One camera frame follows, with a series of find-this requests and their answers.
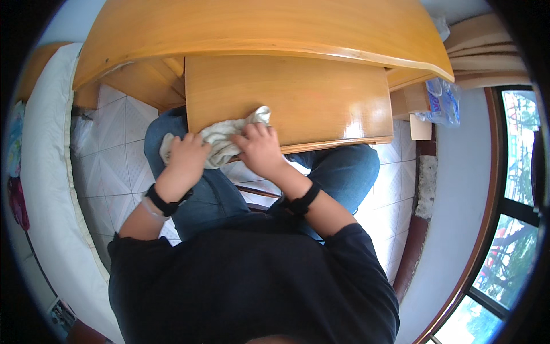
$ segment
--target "tiled floor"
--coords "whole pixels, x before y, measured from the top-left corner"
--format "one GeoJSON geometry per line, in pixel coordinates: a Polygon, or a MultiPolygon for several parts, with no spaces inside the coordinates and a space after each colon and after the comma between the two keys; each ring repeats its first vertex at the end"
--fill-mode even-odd
{"type": "MultiPolygon", "coordinates": [[[[72,156],[79,203],[98,254],[107,268],[106,245],[154,182],[143,153],[145,131],[158,112],[130,96],[102,85],[90,135],[79,156],[72,156]]],[[[161,232],[180,242],[172,220],[161,232]]]]}
{"type": "MultiPolygon", "coordinates": [[[[107,268],[106,245],[141,200],[153,176],[143,153],[147,126],[157,110],[108,86],[100,89],[99,108],[89,114],[93,127],[85,148],[73,156],[73,174],[79,202],[98,254],[107,268]]],[[[394,122],[391,144],[373,146],[380,157],[378,179],[361,203],[356,219],[372,237],[378,259],[393,282],[399,267],[413,209],[416,154],[408,122],[394,122]]],[[[307,175],[309,170],[292,163],[307,175]]],[[[221,168],[236,185],[280,194],[273,183],[241,162],[221,168]]],[[[242,193],[249,203],[270,206],[274,198],[242,193]]],[[[160,236],[180,242],[172,220],[160,236]]]]}
{"type": "Polygon", "coordinates": [[[410,123],[394,121],[394,140],[373,145],[380,158],[375,185],[355,218],[371,236],[380,264],[393,283],[409,234],[416,180],[416,144],[410,123]]]}

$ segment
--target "black t-shirt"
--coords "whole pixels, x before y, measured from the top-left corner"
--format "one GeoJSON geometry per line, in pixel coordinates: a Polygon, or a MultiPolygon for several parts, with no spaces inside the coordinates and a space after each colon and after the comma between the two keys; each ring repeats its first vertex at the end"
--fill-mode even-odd
{"type": "Polygon", "coordinates": [[[321,245],[269,219],[165,238],[115,238],[109,299],[127,343],[393,343],[395,292],[357,224],[321,245]]]}

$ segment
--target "white cloth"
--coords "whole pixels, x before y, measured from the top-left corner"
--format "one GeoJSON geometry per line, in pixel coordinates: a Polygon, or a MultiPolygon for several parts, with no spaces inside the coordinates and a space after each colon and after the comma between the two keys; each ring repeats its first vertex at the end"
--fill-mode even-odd
{"type": "MultiPolygon", "coordinates": [[[[212,145],[212,151],[205,162],[205,168],[211,170],[225,165],[233,156],[241,153],[241,150],[234,145],[229,137],[233,134],[242,134],[243,128],[249,123],[263,123],[269,125],[271,109],[267,106],[260,106],[248,117],[242,119],[229,119],[215,123],[201,131],[202,141],[212,145]]],[[[168,166],[170,160],[170,143],[174,135],[168,133],[162,139],[159,154],[168,166]]]]}
{"type": "Polygon", "coordinates": [[[72,84],[82,43],[48,61],[25,108],[21,184],[32,248],[56,294],[77,318],[117,344],[124,340],[101,263],[74,189],[69,153],[72,84]]]}

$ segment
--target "colorful fabric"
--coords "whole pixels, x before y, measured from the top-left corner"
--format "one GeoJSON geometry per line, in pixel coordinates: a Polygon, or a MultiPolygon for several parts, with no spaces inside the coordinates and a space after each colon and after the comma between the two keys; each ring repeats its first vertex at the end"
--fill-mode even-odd
{"type": "Polygon", "coordinates": [[[23,117],[25,104],[19,101],[12,110],[8,137],[8,174],[17,178],[21,172],[21,140],[23,138],[23,117]]]}
{"type": "Polygon", "coordinates": [[[25,198],[23,197],[23,186],[21,179],[8,179],[8,199],[9,207],[12,208],[15,221],[26,231],[29,230],[29,217],[27,216],[27,208],[25,206],[25,198]]]}

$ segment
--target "desk top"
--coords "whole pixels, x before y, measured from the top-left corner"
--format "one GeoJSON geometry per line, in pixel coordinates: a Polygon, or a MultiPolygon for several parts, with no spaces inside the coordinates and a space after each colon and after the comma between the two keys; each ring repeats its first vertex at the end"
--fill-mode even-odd
{"type": "Polygon", "coordinates": [[[443,42],[417,0],[107,0],[73,89],[147,58],[302,56],[419,68],[453,81],[443,42]]]}
{"type": "Polygon", "coordinates": [[[312,144],[385,143],[393,136],[382,67],[281,56],[186,57],[185,93],[194,133],[266,105],[281,146],[304,151],[312,144]]]}

